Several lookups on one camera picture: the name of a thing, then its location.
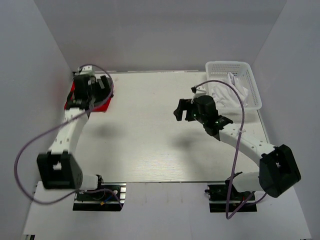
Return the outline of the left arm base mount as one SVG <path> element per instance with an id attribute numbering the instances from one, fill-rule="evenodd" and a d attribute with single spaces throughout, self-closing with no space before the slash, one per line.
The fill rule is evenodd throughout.
<path id="1" fill-rule="evenodd" d="M 75 195 L 73 211 L 120 212 L 125 204 L 126 183 L 101 183 L 97 190 L 82 191 Z"/>

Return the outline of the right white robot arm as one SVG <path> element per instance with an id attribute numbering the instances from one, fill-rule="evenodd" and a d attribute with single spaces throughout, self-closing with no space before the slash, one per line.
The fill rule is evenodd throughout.
<path id="1" fill-rule="evenodd" d="M 277 198 L 301 180 L 295 157 L 287 145 L 274 146 L 240 131 L 231 119 L 218 113 L 211 96 L 180 99 L 173 114 L 177 121 L 199 122 L 208 135 L 234 147 L 258 166 L 256 172 L 239 172 L 226 180 L 229 198 L 236 200 L 244 192 L 265 192 Z"/>

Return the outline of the grey t shirt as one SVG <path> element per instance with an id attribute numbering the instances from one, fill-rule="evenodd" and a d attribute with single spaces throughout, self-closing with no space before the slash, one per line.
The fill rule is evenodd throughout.
<path id="1" fill-rule="evenodd" d="M 102 75 L 96 82 L 95 100 L 99 103 L 104 101 L 111 93 L 110 78 Z"/>

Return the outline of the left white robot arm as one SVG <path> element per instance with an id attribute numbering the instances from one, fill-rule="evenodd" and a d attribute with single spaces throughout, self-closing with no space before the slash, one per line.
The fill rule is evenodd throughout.
<path id="1" fill-rule="evenodd" d="M 99 175 L 86 175 L 75 159 L 77 144 L 90 113 L 106 112 L 113 97 L 111 79 L 89 73 L 73 77 L 71 90 L 64 106 L 63 121 L 52 145 L 37 156 L 37 166 L 47 190 L 83 190 L 99 200 L 106 187 Z"/>

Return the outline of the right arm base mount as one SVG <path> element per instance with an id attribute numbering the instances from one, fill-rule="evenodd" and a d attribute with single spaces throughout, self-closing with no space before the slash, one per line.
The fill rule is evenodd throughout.
<path id="1" fill-rule="evenodd" d="M 204 190 L 209 199 L 209 210 L 211 213 L 224 213 L 226 211 L 228 186 L 225 184 L 210 184 Z M 248 196 L 249 191 L 237 192 L 232 187 L 229 200 L 229 213 L 232 213 Z M 242 213 L 257 212 L 257 206 L 254 204 L 255 196 L 252 196 L 244 206 L 238 211 Z"/>

